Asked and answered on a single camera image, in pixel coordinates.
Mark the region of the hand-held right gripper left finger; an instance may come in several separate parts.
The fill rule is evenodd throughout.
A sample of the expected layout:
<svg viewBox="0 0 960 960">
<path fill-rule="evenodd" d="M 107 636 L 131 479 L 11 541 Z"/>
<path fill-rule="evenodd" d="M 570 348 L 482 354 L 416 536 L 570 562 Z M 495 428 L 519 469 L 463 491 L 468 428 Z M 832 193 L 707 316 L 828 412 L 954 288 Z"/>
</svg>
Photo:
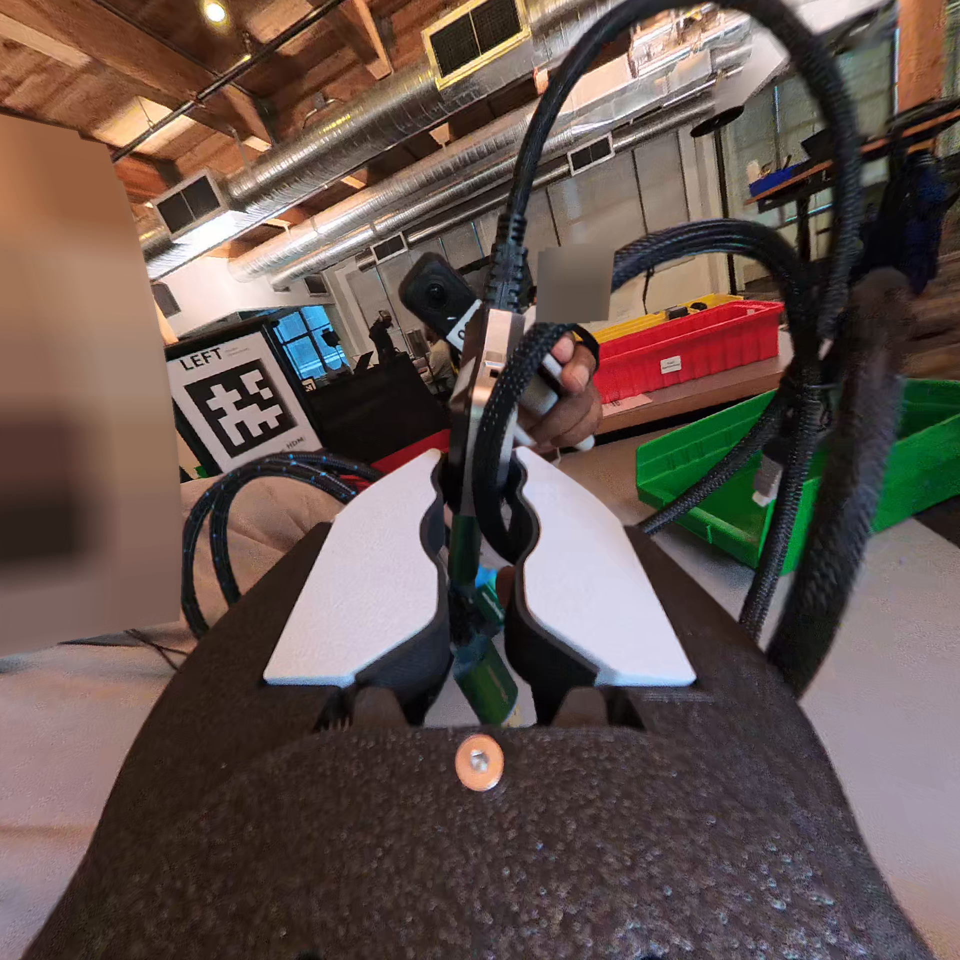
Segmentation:
<svg viewBox="0 0 960 960">
<path fill-rule="evenodd" d="M 332 522 L 264 670 L 266 684 L 423 698 L 450 669 L 442 453 L 373 483 Z"/>
</svg>

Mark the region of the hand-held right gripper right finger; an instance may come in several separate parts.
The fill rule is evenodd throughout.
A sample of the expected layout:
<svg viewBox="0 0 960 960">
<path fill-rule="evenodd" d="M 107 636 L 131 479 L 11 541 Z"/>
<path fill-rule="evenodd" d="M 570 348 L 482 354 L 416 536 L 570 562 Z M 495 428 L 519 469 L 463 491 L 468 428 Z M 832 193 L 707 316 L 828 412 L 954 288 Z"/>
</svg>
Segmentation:
<svg viewBox="0 0 960 960">
<path fill-rule="evenodd" d="M 686 689 L 697 675 L 625 527 L 545 459 L 515 454 L 519 555 L 507 658 L 534 698 L 575 688 Z"/>
</svg>

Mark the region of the silver multiport hub adapter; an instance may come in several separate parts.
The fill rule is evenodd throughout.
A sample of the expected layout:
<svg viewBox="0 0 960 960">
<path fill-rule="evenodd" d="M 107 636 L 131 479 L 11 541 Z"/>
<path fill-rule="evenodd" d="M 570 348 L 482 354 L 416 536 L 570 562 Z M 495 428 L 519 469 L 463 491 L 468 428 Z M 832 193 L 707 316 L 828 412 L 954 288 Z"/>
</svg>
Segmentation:
<svg viewBox="0 0 960 960">
<path fill-rule="evenodd" d="M 521 314 L 480 304 L 464 327 L 460 374 L 450 402 L 451 433 L 443 475 L 446 504 L 455 515 L 476 518 L 473 481 L 479 425 L 497 379 L 524 329 Z"/>
</svg>

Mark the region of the person's left hand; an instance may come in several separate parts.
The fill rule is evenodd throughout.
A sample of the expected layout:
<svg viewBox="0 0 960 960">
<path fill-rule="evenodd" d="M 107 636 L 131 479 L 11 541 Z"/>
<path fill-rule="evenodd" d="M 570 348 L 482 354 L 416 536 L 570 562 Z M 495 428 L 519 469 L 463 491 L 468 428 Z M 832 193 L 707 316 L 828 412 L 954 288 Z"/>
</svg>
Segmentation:
<svg viewBox="0 0 960 960">
<path fill-rule="evenodd" d="M 538 385 L 535 378 L 524 391 L 518 424 L 527 446 L 553 460 L 561 450 L 585 445 L 602 420 L 602 398 L 594 384 L 597 362 L 577 335 L 567 332 L 552 346 L 550 355 L 558 365 L 558 389 Z"/>
</svg>

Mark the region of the red plastic bin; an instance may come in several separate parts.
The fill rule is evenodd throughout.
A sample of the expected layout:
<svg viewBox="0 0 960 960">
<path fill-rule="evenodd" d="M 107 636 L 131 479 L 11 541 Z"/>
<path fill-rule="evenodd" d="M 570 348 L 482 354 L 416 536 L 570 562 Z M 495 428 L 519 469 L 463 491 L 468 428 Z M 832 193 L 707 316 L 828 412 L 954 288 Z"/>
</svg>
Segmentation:
<svg viewBox="0 0 960 960">
<path fill-rule="evenodd" d="M 742 299 L 667 319 L 602 342 L 593 383 L 619 403 L 773 358 L 784 318 L 780 301 Z"/>
<path fill-rule="evenodd" d="M 414 444 L 374 462 L 371 467 L 375 469 L 381 476 L 387 476 L 395 473 L 408 464 L 415 462 L 424 455 L 427 455 L 430 462 L 434 462 L 436 460 L 435 455 L 441 455 L 442 453 L 443 451 L 439 450 L 435 446 L 425 447 Z"/>
</svg>

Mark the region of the window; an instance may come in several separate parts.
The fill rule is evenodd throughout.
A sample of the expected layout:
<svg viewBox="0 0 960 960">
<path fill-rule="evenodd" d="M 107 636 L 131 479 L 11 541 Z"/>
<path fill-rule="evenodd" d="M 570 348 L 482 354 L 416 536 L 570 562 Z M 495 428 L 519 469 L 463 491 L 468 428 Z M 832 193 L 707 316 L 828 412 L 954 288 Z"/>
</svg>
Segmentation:
<svg viewBox="0 0 960 960">
<path fill-rule="evenodd" d="M 301 306 L 278 316 L 274 337 L 300 380 L 350 373 L 350 349 L 332 306 Z"/>
</svg>

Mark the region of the beige cloth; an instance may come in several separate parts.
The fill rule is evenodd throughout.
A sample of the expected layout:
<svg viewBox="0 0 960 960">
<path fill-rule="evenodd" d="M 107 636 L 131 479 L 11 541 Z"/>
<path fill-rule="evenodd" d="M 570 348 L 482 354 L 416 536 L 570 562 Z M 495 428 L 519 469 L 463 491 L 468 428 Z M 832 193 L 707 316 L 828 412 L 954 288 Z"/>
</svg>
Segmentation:
<svg viewBox="0 0 960 960">
<path fill-rule="evenodd" d="M 242 594 L 319 523 L 333 522 L 344 504 L 325 491 L 285 477 L 251 480 L 235 496 L 227 519 L 229 560 Z M 228 604 L 216 579 L 210 550 L 210 522 L 198 536 L 194 562 L 198 607 L 208 627 Z"/>
</svg>

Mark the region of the yellow plastic bin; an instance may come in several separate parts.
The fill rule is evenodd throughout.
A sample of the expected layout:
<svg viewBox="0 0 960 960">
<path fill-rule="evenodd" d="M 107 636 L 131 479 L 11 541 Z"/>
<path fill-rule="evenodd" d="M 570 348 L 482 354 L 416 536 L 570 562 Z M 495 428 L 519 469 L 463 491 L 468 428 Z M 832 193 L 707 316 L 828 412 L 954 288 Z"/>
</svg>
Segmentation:
<svg viewBox="0 0 960 960">
<path fill-rule="evenodd" d="M 705 294 L 699 298 L 694 298 L 654 313 L 605 325 L 602 329 L 595 331 L 593 337 L 599 344 L 603 344 L 634 333 L 652 329 L 675 319 L 681 319 L 717 306 L 724 306 L 742 300 L 744 300 L 744 297 L 739 294 Z"/>
</svg>

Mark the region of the green plastic bin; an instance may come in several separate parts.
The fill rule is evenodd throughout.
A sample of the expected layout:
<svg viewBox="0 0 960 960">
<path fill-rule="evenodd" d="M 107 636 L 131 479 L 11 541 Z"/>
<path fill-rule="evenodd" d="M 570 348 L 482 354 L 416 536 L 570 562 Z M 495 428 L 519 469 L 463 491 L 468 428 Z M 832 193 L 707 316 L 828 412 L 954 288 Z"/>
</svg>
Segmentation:
<svg viewBox="0 0 960 960">
<path fill-rule="evenodd" d="M 756 423 L 774 395 L 762 393 L 643 443 L 635 454 L 637 497 L 659 509 L 706 474 Z M 678 524 L 754 570 L 774 505 L 753 499 L 761 455 L 683 515 Z M 879 533 L 959 494 L 959 384 L 908 379 L 871 531 Z"/>
</svg>

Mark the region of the yellow-framed ceiling vent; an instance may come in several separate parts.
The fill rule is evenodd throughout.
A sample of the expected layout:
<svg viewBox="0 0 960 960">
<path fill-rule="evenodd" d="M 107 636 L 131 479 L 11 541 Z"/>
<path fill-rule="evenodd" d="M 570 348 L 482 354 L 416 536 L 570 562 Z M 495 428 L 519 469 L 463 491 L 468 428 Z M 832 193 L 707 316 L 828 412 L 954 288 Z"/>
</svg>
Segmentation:
<svg viewBox="0 0 960 960">
<path fill-rule="evenodd" d="M 446 90 L 521 47 L 532 31 L 525 2 L 468 1 L 421 31 L 437 90 Z"/>
</svg>

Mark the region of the black floor lamp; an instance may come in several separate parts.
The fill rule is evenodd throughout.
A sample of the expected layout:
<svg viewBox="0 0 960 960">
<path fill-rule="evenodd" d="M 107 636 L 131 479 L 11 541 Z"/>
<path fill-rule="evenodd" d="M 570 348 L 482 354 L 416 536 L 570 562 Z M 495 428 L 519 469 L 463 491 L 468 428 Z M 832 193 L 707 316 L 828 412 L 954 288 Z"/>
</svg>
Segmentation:
<svg viewBox="0 0 960 960">
<path fill-rule="evenodd" d="M 740 102 L 714 113 L 691 127 L 689 135 L 694 143 L 698 161 L 702 161 L 706 186 L 713 186 L 714 203 L 720 216 L 731 218 L 728 189 L 727 162 L 722 131 L 733 124 L 744 112 L 745 103 Z"/>
</svg>

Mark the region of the standing desk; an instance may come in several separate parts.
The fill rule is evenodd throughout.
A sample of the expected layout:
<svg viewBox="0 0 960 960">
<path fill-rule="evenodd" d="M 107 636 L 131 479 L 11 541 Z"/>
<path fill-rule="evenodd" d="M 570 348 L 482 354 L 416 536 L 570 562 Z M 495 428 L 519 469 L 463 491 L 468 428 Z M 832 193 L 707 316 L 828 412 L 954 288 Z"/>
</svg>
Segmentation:
<svg viewBox="0 0 960 960">
<path fill-rule="evenodd" d="M 884 131 L 864 138 L 860 146 L 861 171 L 870 163 L 887 161 L 888 173 L 893 176 L 898 165 L 915 155 L 935 159 L 937 139 L 959 120 L 959 98 L 929 100 L 896 114 Z M 801 261 L 810 262 L 810 219 L 815 211 L 810 205 L 815 195 L 833 188 L 836 180 L 832 135 L 822 130 L 812 136 L 813 157 L 773 174 L 762 176 L 749 187 L 749 204 L 759 212 L 777 210 L 794 205 L 796 215 L 796 246 Z"/>
</svg>

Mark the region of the silver ventilation duct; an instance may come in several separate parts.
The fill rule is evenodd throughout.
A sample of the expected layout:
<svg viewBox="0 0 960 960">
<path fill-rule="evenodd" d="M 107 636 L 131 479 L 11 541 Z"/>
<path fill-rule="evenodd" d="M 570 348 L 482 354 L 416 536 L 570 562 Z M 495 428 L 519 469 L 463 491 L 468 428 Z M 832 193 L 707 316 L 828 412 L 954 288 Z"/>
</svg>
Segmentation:
<svg viewBox="0 0 960 960">
<path fill-rule="evenodd" d="M 345 105 L 332 106 L 292 139 L 269 150 L 226 189 L 249 216 L 271 218 L 310 192 L 365 165 L 402 141 L 444 123 L 476 101 L 529 77 L 553 57 L 560 28 L 576 19 L 583 2 L 525 2 L 531 38 L 473 75 L 438 90 L 423 41 L 411 65 Z"/>
<path fill-rule="evenodd" d="M 566 154 L 586 138 L 597 138 L 628 121 L 662 112 L 690 99 L 703 96 L 715 82 L 713 75 L 696 80 L 678 91 L 669 91 L 664 83 L 652 79 L 634 79 L 618 87 L 589 90 L 586 80 L 566 94 L 554 119 L 547 120 L 547 138 L 540 150 L 544 156 Z M 517 161 L 527 128 L 542 98 L 494 118 L 450 145 L 429 153 L 394 174 L 366 186 L 338 205 L 321 211 L 321 217 L 303 225 L 300 233 L 290 231 L 286 246 L 259 246 L 243 259 L 235 271 L 242 282 L 262 275 L 274 275 L 289 262 L 298 261 L 321 246 L 336 242 L 365 226 L 375 227 L 390 212 L 414 209 L 420 196 L 440 196 L 439 205 L 454 203 L 456 189 L 465 187 L 465 195 L 509 178 Z M 154 225 L 140 234 L 140 244 L 149 277 L 159 279 L 187 262 L 207 254 L 254 226 L 322 192 L 330 183 L 318 187 L 299 202 L 282 208 L 268 218 L 244 214 L 244 222 L 223 240 L 175 245 L 156 210 Z"/>
</svg>

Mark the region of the white duct vent box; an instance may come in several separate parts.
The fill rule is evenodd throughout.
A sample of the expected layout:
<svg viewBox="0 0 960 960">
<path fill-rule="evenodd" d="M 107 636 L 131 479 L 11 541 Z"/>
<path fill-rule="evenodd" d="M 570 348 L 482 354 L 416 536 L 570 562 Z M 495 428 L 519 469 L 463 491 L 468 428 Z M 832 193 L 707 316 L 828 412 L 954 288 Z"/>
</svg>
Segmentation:
<svg viewBox="0 0 960 960">
<path fill-rule="evenodd" d="M 224 240 L 244 223 L 224 178 L 210 169 L 188 177 L 152 204 L 174 245 Z"/>
</svg>

